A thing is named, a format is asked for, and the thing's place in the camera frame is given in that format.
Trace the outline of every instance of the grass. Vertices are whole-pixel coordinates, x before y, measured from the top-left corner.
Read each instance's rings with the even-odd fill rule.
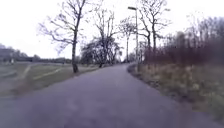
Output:
[[[139,72],[135,66],[129,67],[129,72],[163,94],[190,103],[224,123],[223,66],[141,65]]]
[[[0,65],[0,74],[7,75],[7,71],[1,70],[4,68],[8,72],[13,71],[15,73],[8,75],[7,79],[0,76],[0,96],[25,94],[97,69],[93,66],[83,67],[79,65],[79,73],[74,74],[70,65],[16,63],[14,65]],[[11,86],[12,88],[2,89],[2,91],[1,86]]]

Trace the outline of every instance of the paved path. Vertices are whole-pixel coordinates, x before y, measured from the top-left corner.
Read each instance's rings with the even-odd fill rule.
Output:
[[[0,99],[0,128],[221,128],[133,78],[100,69],[18,98]]]

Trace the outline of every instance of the lamp post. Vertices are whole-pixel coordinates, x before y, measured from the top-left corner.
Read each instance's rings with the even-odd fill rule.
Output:
[[[138,12],[137,12],[137,7],[128,7],[130,10],[135,11],[135,18],[136,18],[136,60],[137,62],[139,61],[138,58]]]

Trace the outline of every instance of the white sky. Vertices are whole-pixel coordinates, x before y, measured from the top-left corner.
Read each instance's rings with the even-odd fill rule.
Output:
[[[37,54],[44,58],[58,57],[55,45],[51,41],[37,36],[37,25],[44,21],[46,16],[54,17],[58,12],[57,3],[62,0],[0,0],[0,43],[12,46],[28,55]],[[134,6],[134,0],[105,0],[107,7],[115,9],[117,21],[134,15],[128,10],[128,6]],[[166,29],[167,32],[182,30],[188,25],[186,16],[195,11],[203,13],[204,16],[224,16],[223,0],[167,0],[171,9],[169,19],[172,25]],[[130,52],[135,47],[135,41],[130,41]],[[71,48],[68,47],[60,54],[62,57],[71,56]]]

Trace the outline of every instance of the distant tree line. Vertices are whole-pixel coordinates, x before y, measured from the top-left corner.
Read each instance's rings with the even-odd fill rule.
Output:
[[[44,59],[38,55],[33,57],[28,56],[26,53],[20,50],[15,50],[11,47],[6,47],[0,44],[0,63],[13,63],[13,62],[40,62],[40,63],[68,63],[71,64],[71,59],[66,58],[55,58],[55,59]]]

